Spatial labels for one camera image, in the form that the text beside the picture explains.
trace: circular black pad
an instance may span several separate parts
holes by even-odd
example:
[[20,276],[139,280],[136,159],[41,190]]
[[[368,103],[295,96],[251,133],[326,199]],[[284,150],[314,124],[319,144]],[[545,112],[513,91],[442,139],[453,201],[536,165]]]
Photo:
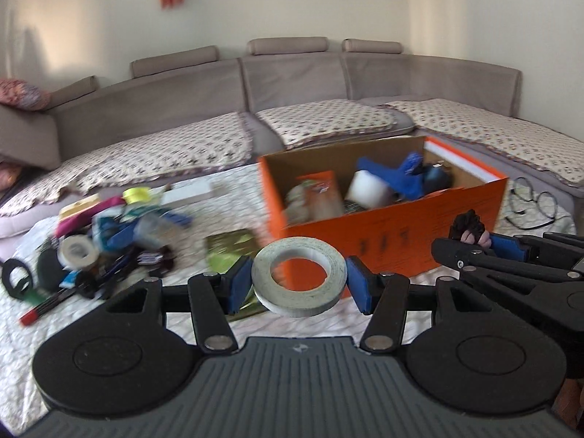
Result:
[[476,414],[518,414],[553,401],[566,359],[550,338],[505,315],[460,314],[420,334],[407,366],[445,405]]
[[584,311],[584,291],[577,291],[568,297],[568,305],[578,311]]
[[187,383],[202,356],[139,307],[152,291],[134,289],[126,303],[106,303],[44,342],[33,375],[52,408],[120,417],[162,404]]

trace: masking tape roll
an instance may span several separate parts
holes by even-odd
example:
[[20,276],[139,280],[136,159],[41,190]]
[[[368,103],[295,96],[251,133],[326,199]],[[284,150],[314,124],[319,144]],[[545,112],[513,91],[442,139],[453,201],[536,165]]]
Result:
[[60,242],[57,258],[68,270],[87,270],[95,265],[99,252],[85,235],[72,235]]
[[[305,258],[319,264],[326,272],[322,285],[309,291],[291,291],[272,277],[272,269],[291,258]],[[252,281],[258,300],[270,311],[282,316],[316,316],[332,308],[347,282],[343,255],[331,245],[310,237],[288,237],[264,247],[252,266]]]

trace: tape roll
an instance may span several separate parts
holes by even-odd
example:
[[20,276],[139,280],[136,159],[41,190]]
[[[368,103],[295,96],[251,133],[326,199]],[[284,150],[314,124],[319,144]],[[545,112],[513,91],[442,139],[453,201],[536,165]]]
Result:
[[99,252],[85,235],[66,237],[59,244],[57,258],[68,270],[87,270],[97,262]]
[[385,207],[391,201],[393,190],[381,178],[369,171],[355,173],[345,199],[367,209]]
[[[326,272],[322,285],[309,291],[291,291],[274,280],[272,269],[291,258],[305,258],[319,264]],[[310,237],[289,237],[264,247],[252,266],[252,281],[258,300],[270,311],[282,316],[316,316],[332,308],[347,282],[343,255],[326,242]]]

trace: black fabric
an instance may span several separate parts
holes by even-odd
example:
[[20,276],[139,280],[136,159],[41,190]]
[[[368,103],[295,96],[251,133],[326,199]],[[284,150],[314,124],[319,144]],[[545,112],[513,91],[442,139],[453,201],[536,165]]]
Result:
[[485,232],[485,224],[481,222],[481,218],[474,209],[456,216],[452,226],[450,226],[448,237],[449,239],[459,241],[465,231],[470,231],[474,235],[475,243],[478,243],[481,235]]
[[[26,277],[19,280],[16,285],[13,285],[11,275],[15,269],[24,269]],[[33,287],[33,275],[25,263],[17,258],[8,258],[2,264],[2,285],[4,285],[4,289],[12,298],[24,301],[26,290]]]

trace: sofa cushion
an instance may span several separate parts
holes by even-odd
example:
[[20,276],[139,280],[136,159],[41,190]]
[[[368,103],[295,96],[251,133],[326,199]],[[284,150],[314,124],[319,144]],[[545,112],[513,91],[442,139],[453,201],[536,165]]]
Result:
[[500,115],[518,115],[521,71],[463,59],[409,58],[409,93],[453,100]]
[[64,192],[142,183],[164,176],[211,173],[247,162],[252,141],[243,116],[229,113],[156,134],[126,140],[64,162],[16,194],[0,216],[37,203],[54,203]]
[[328,49],[328,39],[322,36],[308,38],[259,38],[247,43],[247,52],[253,56],[261,54],[300,54],[323,52]]
[[344,52],[341,60],[352,100],[413,93],[408,55]]
[[392,97],[366,97],[365,99],[359,100],[359,103],[370,105],[372,107],[379,107],[379,105],[386,105],[390,102],[399,102],[402,100],[409,102],[421,102],[422,100],[429,100],[433,97],[428,96],[418,96],[414,94],[406,94],[403,96],[392,96]]
[[250,112],[347,98],[338,53],[248,56],[241,63]]
[[99,89],[99,81],[97,80],[97,77],[89,76],[82,78],[62,89],[51,92],[51,101],[46,107],[46,110],[86,96],[87,94],[95,92],[97,89]]
[[246,110],[236,59],[133,78],[49,110],[63,159]]
[[255,115],[246,112],[245,128],[253,139],[253,159],[285,149],[278,134]]
[[345,52],[377,52],[380,54],[402,54],[404,45],[395,41],[371,41],[369,39],[346,39],[342,44]]
[[165,72],[166,70],[198,66],[218,59],[219,50],[217,46],[205,46],[204,48],[191,49],[190,51],[138,59],[138,61],[133,61],[130,64],[130,70],[132,71],[132,77],[143,77]]
[[450,100],[392,102],[424,130],[479,143],[513,161],[549,171],[565,184],[584,184],[584,143],[533,122]]
[[0,134],[2,159],[44,169],[61,164],[57,125],[46,113],[0,105]]
[[257,116],[288,149],[342,135],[388,133],[398,128],[393,113],[343,99],[270,108]]

